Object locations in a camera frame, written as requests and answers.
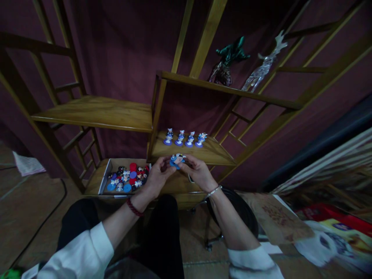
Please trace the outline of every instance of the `green object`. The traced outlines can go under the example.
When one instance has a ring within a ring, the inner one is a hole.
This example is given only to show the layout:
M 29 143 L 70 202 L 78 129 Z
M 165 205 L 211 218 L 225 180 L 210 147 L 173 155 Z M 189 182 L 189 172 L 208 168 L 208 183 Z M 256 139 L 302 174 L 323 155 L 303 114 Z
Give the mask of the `green object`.
M 246 60 L 250 55 L 245 55 L 243 50 L 244 36 L 236 39 L 236 41 L 221 50 L 216 50 L 219 56 L 222 56 L 222 63 L 225 66 L 231 66 L 236 61 L 240 62 Z
M 22 276 L 21 271 L 9 269 L 3 275 L 1 275 L 0 279 L 20 279 L 21 276 Z

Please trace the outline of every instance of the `white shirt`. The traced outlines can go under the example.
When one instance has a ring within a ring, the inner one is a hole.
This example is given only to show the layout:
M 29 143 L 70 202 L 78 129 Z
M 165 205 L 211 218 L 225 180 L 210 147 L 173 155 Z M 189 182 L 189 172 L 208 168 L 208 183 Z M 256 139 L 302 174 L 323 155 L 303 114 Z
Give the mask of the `white shirt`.
M 284 279 L 262 246 L 250 251 L 228 250 L 231 278 Z M 102 222 L 55 253 L 37 278 L 104 278 L 114 249 Z

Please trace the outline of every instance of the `silver bracelet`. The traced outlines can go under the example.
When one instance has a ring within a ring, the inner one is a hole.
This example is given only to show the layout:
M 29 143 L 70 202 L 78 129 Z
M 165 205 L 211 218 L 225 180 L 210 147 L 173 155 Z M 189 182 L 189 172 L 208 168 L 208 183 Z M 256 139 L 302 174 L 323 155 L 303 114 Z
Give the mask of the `silver bracelet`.
M 212 196 L 215 192 L 217 192 L 218 189 L 222 189 L 222 186 L 220 185 L 220 186 L 218 186 L 217 188 L 215 188 L 212 192 L 209 192 L 209 193 L 207 194 L 207 196 L 206 196 L 204 199 L 207 199 L 207 198 L 209 198 L 210 196 Z

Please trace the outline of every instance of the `red bead bracelet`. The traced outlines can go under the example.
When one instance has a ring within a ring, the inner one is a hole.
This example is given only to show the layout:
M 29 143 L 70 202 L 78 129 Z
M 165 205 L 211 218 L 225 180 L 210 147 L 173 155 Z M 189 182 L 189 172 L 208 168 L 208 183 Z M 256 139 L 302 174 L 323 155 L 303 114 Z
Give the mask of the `red bead bracelet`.
M 129 208 L 131 209 L 131 211 L 132 211 L 134 214 L 136 214 L 138 217 L 143 217 L 143 216 L 144 216 L 143 213 L 139 212 L 139 211 L 138 211 L 138 210 L 133 206 L 133 204 L 132 204 L 130 198 L 127 199 L 127 204 L 128 204 L 128 206 L 129 206 Z

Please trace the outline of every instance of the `wooden shelf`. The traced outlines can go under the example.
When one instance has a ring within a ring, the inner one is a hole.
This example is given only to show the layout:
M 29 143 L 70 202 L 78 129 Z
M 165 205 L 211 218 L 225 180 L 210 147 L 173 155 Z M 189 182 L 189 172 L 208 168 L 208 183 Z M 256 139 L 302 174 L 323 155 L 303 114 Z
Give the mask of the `wooden shelf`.
M 192 148 L 188 148 L 185 145 L 177 146 L 174 144 L 174 140 L 175 138 L 177 139 L 177 136 L 173 138 L 171 146 L 165 145 L 163 141 L 166 134 L 167 133 L 164 131 L 158 133 L 150 159 L 151 162 L 155 162 L 162 156 L 185 153 L 194 155 L 200 160 L 203 160 L 207 165 L 236 165 L 231 156 L 213 138 L 207 138 L 203 143 L 203 148 L 198 148 L 195 145 Z
M 300 104 L 300 103 L 287 101 L 287 100 L 276 99 L 276 98 L 268 97 L 268 96 L 265 96 L 265 95 L 258 95 L 258 94 L 250 93 L 250 92 L 247 92 L 247 91 L 244 91 L 244 90 L 235 89 L 235 88 L 231 88 L 231 87 L 227 87 L 227 86 L 223 86 L 223 85 L 219 85 L 219 84 L 215 84 L 215 83 L 210 83 L 208 81 L 204 81 L 204 80 L 201 80 L 201 79 L 195 79 L 195 78 L 192 78 L 192 77 L 189 77 L 189 76 L 183 76 L 183 75 L 175 74 L 175 73 L 171 73 L 171 72 L 157 71 L 157 76 L 159 76 L 162 79 L 169 80 L 169 81 L 174 81 L 174 82 L 179 82 L 179 83 L 186 83 L 186 84 L 189 84 L 189 85 L 194 85 L 194 86 L 198 86 L 198 87 L 202 87 L 202 88 L 206 88 L 206 89 L 216 90 L 216 91 L 220 91 L 220 92 L 224 92 L 224 93 L 228 93 L 228 94 L 234 94 L 234 95 L 246 97 L 246 98 L 253 99 L 253 100 L 262 101 L 262 102 L 265 102 L 265 103 L 269 103 L 269 104 L 272 104 L 272 105 L 277 105 L 279 107 L 284 107 L 284 108 L 288 108 L 288 109 L 299 110 L 303 107 L 303 105 Z
M 35 121 L 152 132 L 151 106 L 86 95 L 31 116 Z
M 102 196 L 102 197 L 113 197 L 113 195 L 98 195 L 98 191 L 100 190 L 100 185 L 102 182 L 103 175 L 106 170 L 106 166 L 108 163 L 108 159 L 104 159 L 101 161 L 100 165 L 98 166 L 97 170 L 92 174 L 92 177 L 90 178 L 88 184 L 86 185 L 86 190 L 84 192 L 84 196 Z M 191 183 L 189 181 L 188 176 L 181 172 L 177 171 L 174 174 L 169 177 L 166 184 L 164 185 L 161 194 L 200 194 L 203 193 L 203 191 L 199 188 L 199 186 L 195 183 Z M 201 195 L 201 199 L 205 197 L 205 194 L 203 193 Z M 192 201 L 183 198 L 182 202 L 186 201 Z

